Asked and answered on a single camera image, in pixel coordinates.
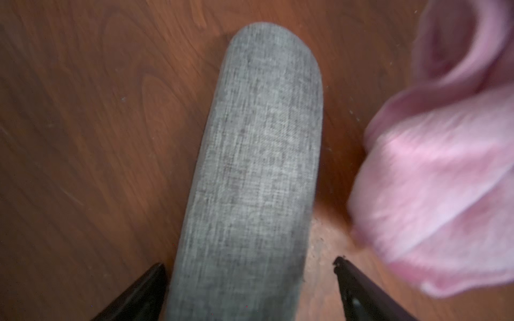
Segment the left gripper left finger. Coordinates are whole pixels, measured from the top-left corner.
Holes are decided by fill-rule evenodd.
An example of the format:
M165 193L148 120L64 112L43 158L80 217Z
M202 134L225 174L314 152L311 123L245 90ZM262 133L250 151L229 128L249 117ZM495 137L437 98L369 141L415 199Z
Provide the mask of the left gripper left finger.
M158 320L166 291L165 265L156 263L92 320Z

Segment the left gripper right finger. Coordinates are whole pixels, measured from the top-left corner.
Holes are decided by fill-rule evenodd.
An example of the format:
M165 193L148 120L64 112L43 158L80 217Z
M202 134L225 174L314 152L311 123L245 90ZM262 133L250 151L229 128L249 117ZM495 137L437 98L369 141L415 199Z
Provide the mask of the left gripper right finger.
M349 321L417 321L344 257L333 262L345 318Z

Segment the grey felt eyeglass case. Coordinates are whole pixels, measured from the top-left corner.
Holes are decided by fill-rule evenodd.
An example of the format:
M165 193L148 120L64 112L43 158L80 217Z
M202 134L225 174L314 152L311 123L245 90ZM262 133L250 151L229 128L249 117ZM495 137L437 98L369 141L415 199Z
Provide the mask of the grey felt eyeglass case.
M167 320L293 320L319 170L317 60L279 25L226 51L195 168Z

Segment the pink microfiber cloth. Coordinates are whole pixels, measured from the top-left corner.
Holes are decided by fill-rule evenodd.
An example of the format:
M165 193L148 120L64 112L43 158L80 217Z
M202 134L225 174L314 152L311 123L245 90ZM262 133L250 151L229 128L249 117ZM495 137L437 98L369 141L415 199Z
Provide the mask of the pink microfiber cloth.
M512 282L513 2L428 2L364 144L353 234L393 273L436 297Z

